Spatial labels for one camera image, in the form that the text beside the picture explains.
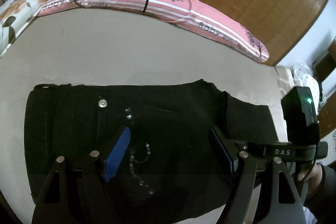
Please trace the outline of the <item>right hand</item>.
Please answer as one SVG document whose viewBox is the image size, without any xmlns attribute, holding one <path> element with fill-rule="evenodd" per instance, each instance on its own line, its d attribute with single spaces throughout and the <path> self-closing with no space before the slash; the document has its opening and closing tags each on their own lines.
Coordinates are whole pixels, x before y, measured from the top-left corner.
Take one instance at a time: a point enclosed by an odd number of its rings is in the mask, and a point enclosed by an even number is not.
<svg viewBox="0 0 336 224">
<path fill-rule="evenodd" d="M 303 169 L 297 176 L 298 181 L 308 185 L 307 195 L 311 196 L 320 186 L 323 177 L 322 165 L 315 164 L 311 170 Z"/>
</svg>

